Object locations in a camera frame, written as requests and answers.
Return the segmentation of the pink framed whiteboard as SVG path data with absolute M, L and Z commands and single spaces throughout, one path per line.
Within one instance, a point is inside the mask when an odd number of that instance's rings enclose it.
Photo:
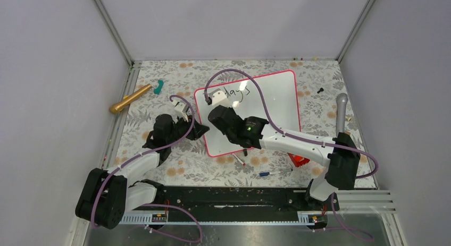
M 254 78 L 262 90 L 265 104 L 273 122 L 288 130 L 300 131 L 296 75 L 292 70 L 257 76 Z M 231 107 L 242 119 L 249 116 L 267 118 L 264 107 L 255 85 L 248 79 L 235 80 L 228 83 L 210 84 L 207 93 L 221 90 L 227 96 Z M 199 122 L 210 129 L 203 135 L 206 152 L 210 157 L 219 157 L 242 151 L 239 145 L 230 143 L 207 119 L 212 106 L 205 102 L 204 88 L 194 93 Z

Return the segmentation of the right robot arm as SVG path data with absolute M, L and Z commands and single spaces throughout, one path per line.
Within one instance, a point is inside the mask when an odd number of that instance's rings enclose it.
M 231 144 L 286 152 L 323 166 L 324 171 L 309 183 L 305 193 L 305 203 L 310 209 L 320 209 L 336 191 L 352 190 L 355 186 L 361 156 L 345 133 L 320 137 L 284 130 L 264 118 L 241 118 L 233 108 L 221 105 L 209 113 L 208 121 Z

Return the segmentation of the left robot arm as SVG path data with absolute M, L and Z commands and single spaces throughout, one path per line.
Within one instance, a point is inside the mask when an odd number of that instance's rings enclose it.
M 183 139 L 195 141 L 209 129 L 191 115 L 176 121 L 169 114 L 159 115 L 142 151 L 132 157 L 129 163 L 124 162 L 109 169 L 94 168 L 89 172 L 75 215 L 94 225 L 113 229 L 128 211 L 144 204 L 152 209 L 161 208 L 165 196 L 157 190 L 159 185 L 142 182 L 140 178 L 162 165 L 169 157 L 173 145 Z

